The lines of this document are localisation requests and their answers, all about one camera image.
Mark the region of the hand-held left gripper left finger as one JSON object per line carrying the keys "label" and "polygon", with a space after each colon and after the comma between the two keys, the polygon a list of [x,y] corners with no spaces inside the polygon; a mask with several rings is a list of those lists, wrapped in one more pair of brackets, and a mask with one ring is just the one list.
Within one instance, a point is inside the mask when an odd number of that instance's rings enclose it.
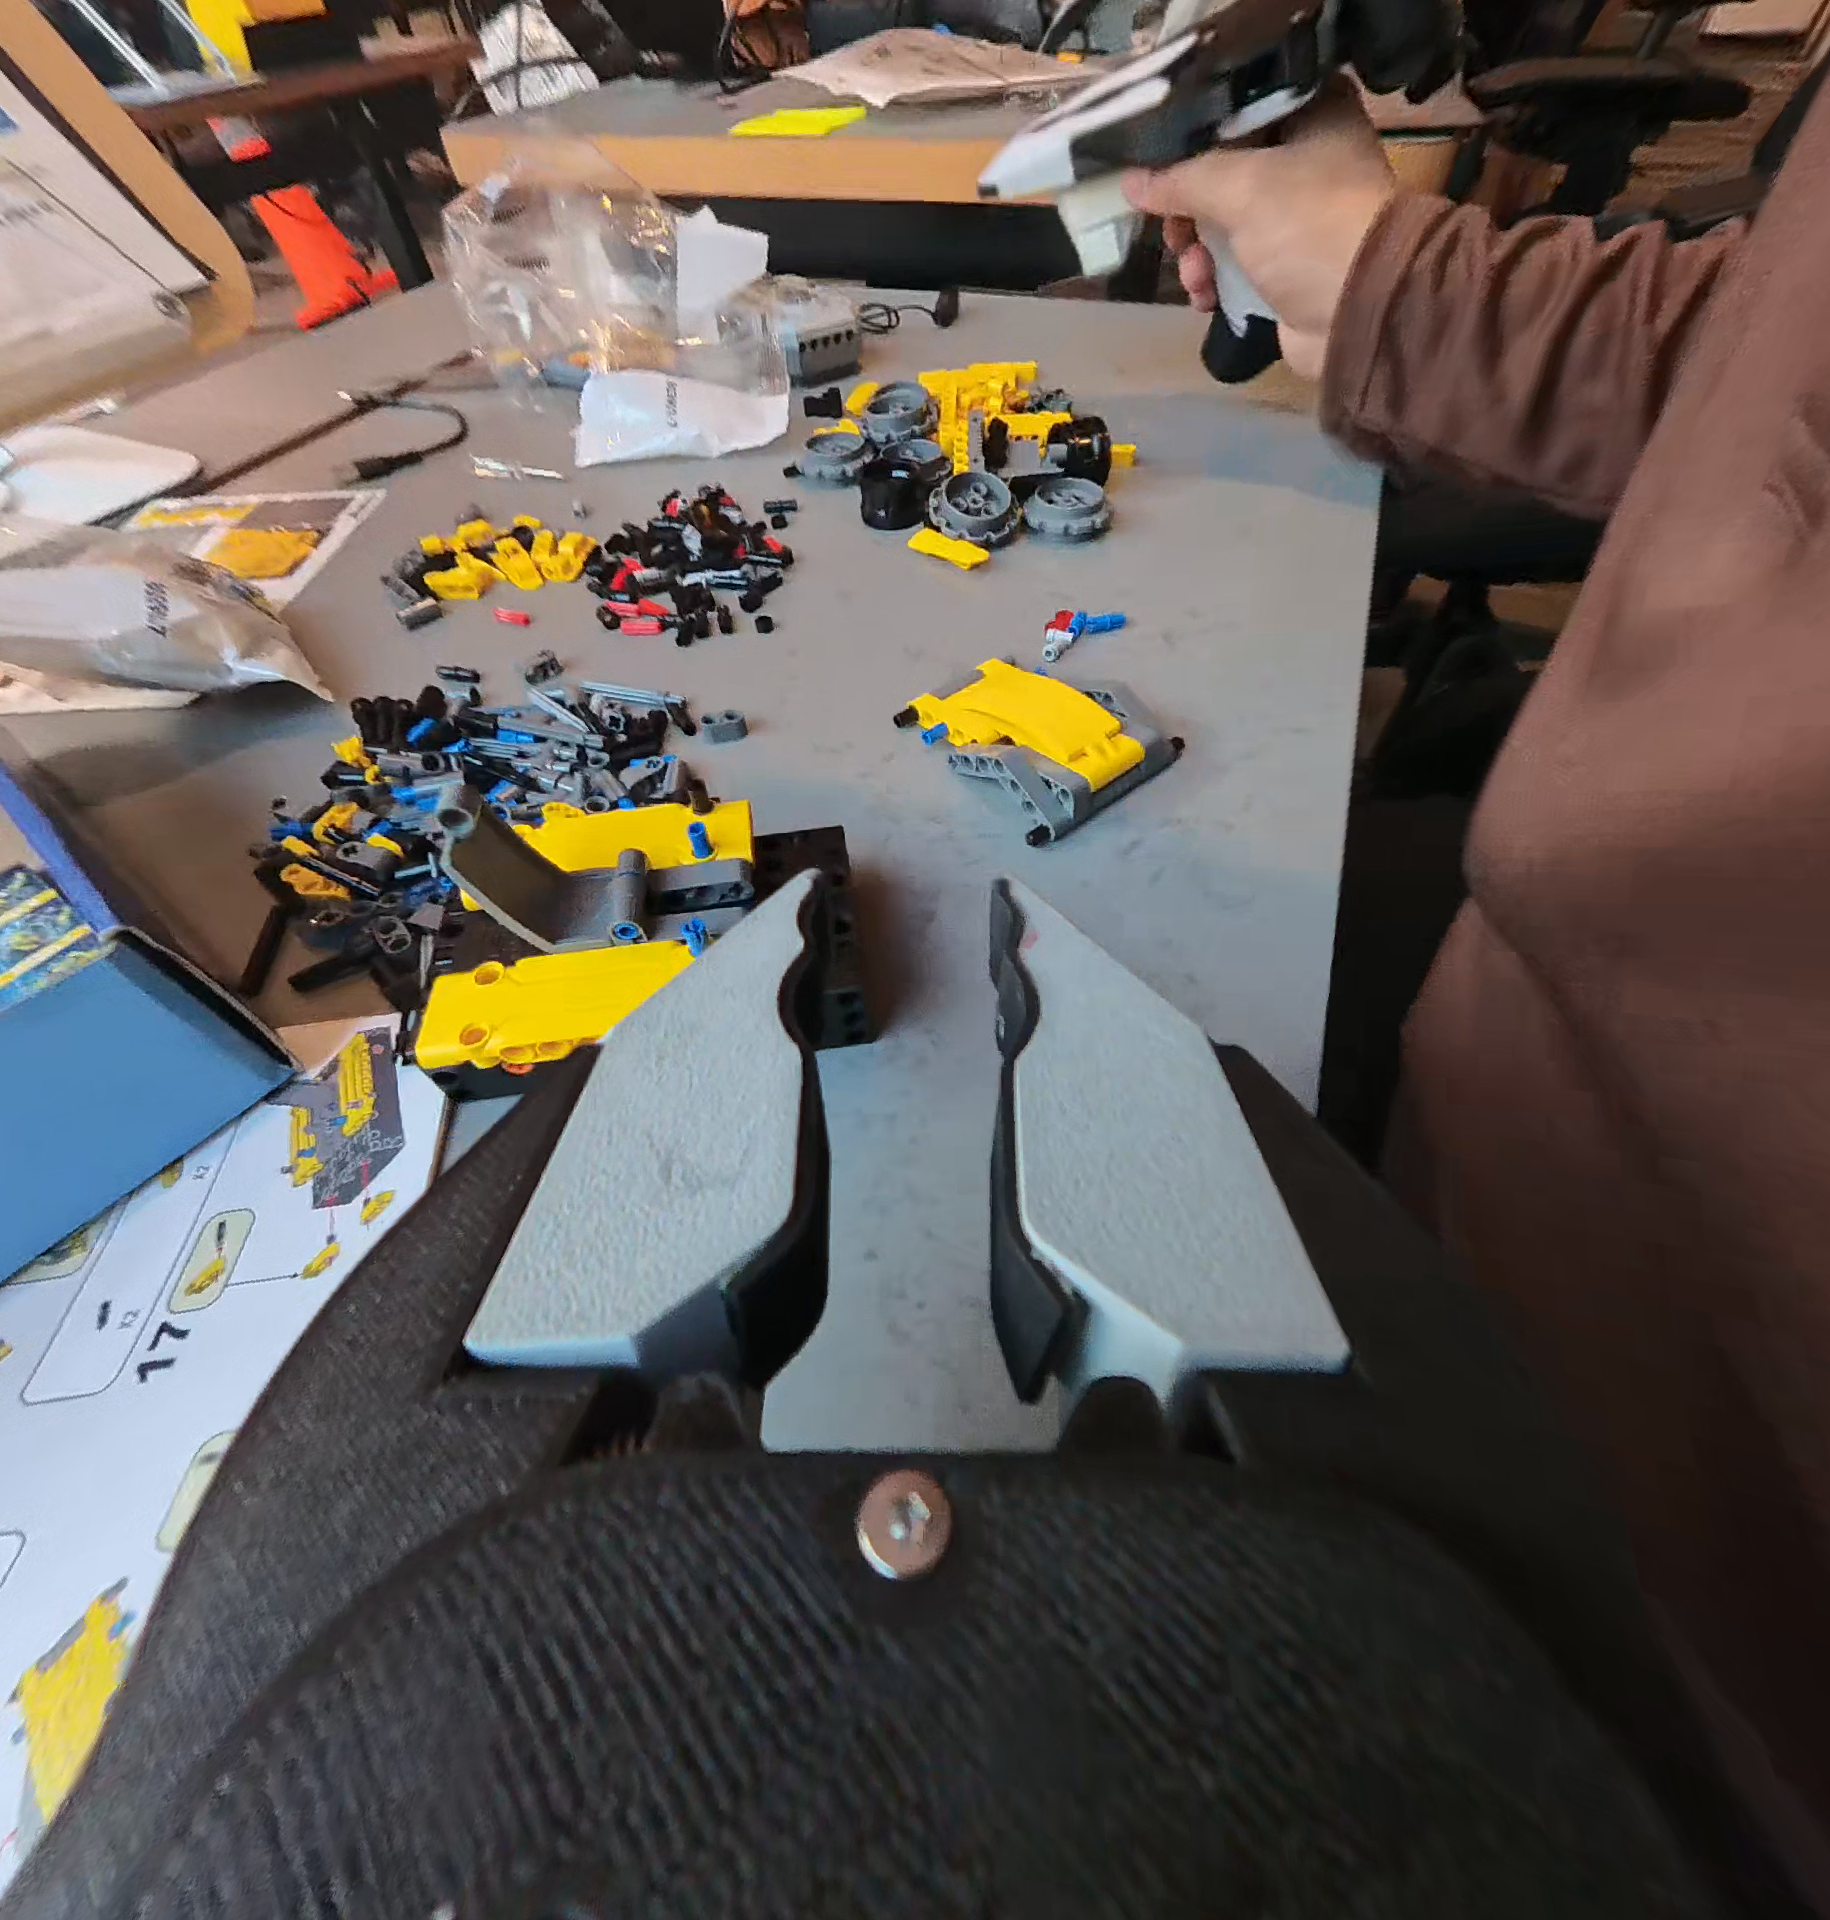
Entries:
{"label": "hand-held left gripper left finger", "polygon": [[829,1301],[829,1124],[803,871],[615,1023],[477,1305],[500,1368],[766,1388]]}

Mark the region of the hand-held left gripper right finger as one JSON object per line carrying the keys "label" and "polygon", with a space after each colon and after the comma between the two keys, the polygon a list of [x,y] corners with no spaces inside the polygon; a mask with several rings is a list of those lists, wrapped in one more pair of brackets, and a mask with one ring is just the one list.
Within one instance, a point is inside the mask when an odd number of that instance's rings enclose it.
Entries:
{"label": "hand-held left gripper right finger", "polygon": [[989,892],[989,1311],[1022,1403],[1353,1356],[1210,1035],[1013,877]]}

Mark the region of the yellow grey brick assembly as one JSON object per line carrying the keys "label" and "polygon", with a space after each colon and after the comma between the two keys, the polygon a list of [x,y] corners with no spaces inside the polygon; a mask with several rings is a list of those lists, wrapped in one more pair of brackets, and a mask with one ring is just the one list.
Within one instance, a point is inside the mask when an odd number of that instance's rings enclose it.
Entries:
{"label": "yellow grey brick assembly", "polygon": [[918,695],[893,729],[1010,804],[1032,850],[1067,841],[1186,752],[1128,683],[1071,683],[1013,659],[983,659],[966,682]]}

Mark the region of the pile of black red pins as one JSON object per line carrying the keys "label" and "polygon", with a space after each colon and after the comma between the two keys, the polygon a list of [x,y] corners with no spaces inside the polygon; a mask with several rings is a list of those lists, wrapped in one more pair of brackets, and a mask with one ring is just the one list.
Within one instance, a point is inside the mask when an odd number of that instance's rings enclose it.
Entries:
{"label": "pile of black red pins", "polygon": [[599,625],[621,637],[702,637],[779,632],[779,595],[796,566],[789,523],[801,495],[746,511],[726,484],[670,488],[656,511],[618,523],[581,563],[580,585]]}

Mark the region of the clear bag of yellow blue parts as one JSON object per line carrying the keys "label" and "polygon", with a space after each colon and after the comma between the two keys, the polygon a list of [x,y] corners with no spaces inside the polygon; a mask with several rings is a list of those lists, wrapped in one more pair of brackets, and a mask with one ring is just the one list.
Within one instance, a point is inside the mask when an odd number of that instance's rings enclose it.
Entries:
{"label": "clear bag of yellow blue parts", "polygon": [[0,665],[72,683],[329,701],[281,609],[152,532],[0,515]]}

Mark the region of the person's right forearm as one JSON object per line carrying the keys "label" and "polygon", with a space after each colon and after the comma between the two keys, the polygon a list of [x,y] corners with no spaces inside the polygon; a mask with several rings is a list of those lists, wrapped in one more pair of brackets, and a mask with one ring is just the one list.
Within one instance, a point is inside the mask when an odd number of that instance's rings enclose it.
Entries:
{"label": "person's right forearm", "polygon": [[1658,224],[1599,239],[1585,217],[1504,230],[1397,196],[1345,275],[1324,428],[1386,471],[1602,523],[1721,299],[1748,285],[1768,211],[1696,239]]}

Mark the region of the person's right hand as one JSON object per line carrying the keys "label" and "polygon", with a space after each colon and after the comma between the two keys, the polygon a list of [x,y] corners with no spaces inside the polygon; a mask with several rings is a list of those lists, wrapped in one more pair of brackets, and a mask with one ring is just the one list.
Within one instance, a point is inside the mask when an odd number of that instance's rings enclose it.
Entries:
{"label": "person's right hand", "polygon": [[1381,137],[1351,74],[1282,120],[1273,142],[1219,145],[1162,172],[1123,173],[1123,199],[1162,220],[1188,306],[1216,308],[1209,239],[1273,308],[1293,374],[1315,382],[1353,257],[1397,196]]}

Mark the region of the black battery box yellow assembly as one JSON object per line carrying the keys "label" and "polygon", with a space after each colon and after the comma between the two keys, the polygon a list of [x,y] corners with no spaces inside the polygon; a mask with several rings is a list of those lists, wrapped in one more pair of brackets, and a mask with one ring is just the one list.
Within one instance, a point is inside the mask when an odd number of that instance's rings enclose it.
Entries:
{"label": "black battery box yellow assembly", "polygon": [[437,829],[462,931],[429,978],[415,1065],[451,1097],[513,1095],[601,1046],[801,873],[822,877],[805,1035],[817,1048],[873,1035],[840,826],[756,831],[744,799],[609,811],[550,804],[538,822],[513,826],[477,789],[451,788]]}

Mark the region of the person's black trousers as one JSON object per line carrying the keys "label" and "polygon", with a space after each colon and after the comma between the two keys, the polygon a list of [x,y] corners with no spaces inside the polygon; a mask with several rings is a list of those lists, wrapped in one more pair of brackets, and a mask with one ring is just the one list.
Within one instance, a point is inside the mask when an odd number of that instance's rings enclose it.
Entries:
{"label": "person's black trousers", "polygon": [[1349,810],[1315,1119],[1367,1169],[1381,1165],[1405,1021],[1466,899],[1471,811],[1445,794]]}

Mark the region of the pile of wheels and beams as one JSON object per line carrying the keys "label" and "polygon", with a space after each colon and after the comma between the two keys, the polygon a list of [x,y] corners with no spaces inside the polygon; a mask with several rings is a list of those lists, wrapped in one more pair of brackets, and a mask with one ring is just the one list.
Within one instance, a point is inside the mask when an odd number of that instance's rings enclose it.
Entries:
{"label": "pile of wheels and beams", "polygon": [[853,498],[864,529],[934,525],[992,554],[1022,537],[1085,544],[1115,525],[1115,483],[1141,448],[1046,382],[1030,357],[811,390],[785,476]]}

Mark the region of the pile of small connector pieces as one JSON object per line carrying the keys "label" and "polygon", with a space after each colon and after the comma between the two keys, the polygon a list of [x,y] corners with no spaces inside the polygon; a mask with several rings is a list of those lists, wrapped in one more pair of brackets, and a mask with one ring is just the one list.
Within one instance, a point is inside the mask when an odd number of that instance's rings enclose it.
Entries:
{"label": "pile of small connector pieces", "polygon": [[520,697],[491,703],[481,676],[445,663],[415,697],[348,703],[317,789],[274,795],[250,859],[268,916],[235,988],[268,988],[298,940],[311,960],[285,982],[298,996],[369,978],[395,1008],[419,1005],[426,981],[462,935],[465,889],[442,867],[453,795],[491,826],[576,826],[672,804],[713,807],[683,755],[698,737],[688,701],[656,688],[565,679],[544,651]]}

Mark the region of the blue kit box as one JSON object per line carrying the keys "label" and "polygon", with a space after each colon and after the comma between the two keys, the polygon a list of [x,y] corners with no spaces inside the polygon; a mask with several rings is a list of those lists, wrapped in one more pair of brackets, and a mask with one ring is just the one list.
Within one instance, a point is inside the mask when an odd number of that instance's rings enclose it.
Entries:
{"label": "blue kit box", "polygon": [[133,859],[0,737],[0,1285],[296,1078]]}

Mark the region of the instruction booklet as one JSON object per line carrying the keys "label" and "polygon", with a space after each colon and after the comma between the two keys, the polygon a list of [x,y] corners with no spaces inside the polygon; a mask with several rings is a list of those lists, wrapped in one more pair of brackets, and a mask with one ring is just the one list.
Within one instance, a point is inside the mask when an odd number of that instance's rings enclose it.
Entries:
{"label": "instruction booklet", "polygon": [[0,1285],[0,1897],[235,1428],[442,1155],[395,1018],[285,1038],[296,1080]]}

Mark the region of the orange traffic cone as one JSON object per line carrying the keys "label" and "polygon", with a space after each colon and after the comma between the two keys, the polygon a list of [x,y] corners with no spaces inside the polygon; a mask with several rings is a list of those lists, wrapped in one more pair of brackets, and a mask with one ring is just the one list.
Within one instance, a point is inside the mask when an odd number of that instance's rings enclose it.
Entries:
{"label": "orange traffic cone", "polygon": [[401,288],[392,266],[372,266],[356,252],[352,239],[309,186],[290,184],[259,194],[252,196],[252,211],[303,294],[296,312],[298,330],[322,330]]}

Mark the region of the instruction sheet on board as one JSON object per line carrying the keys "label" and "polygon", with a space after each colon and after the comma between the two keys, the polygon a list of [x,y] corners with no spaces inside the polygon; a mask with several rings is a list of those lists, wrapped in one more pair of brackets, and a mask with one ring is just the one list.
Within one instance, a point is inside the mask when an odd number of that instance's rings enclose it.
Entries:
{"label": "instruction sheet on board", "polygon": [[252,319],[221,220],[34,3],[0,3],[0,437]]}

